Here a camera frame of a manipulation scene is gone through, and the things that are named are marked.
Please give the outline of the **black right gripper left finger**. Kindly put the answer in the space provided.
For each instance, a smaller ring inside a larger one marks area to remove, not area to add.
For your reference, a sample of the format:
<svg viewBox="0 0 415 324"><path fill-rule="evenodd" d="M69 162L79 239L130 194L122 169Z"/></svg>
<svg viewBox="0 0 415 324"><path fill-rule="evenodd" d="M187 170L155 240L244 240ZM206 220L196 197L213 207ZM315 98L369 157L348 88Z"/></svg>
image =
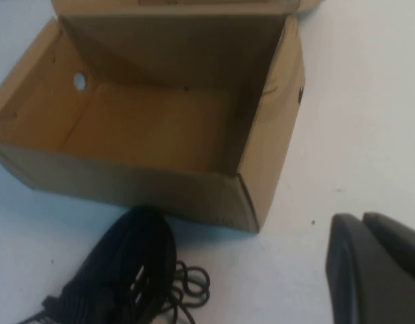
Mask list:
<svg viewBox="0 0 415 324"><path fill-rule="evenodd" d="M415 252L390 252L363 218L331 220L325 266L334 323L415 323Z"/></svg>

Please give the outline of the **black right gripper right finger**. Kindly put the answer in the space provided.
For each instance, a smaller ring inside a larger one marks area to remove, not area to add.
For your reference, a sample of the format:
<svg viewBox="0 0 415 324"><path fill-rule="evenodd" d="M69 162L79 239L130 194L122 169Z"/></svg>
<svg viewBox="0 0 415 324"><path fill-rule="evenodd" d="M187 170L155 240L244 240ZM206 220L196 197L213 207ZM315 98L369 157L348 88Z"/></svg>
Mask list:
<svg viewBox="0 0 415 324"><path fill-rule="evenodd" d="M380 213L365 213L363 223L390 252L415 252L415 230Z"/></svg>

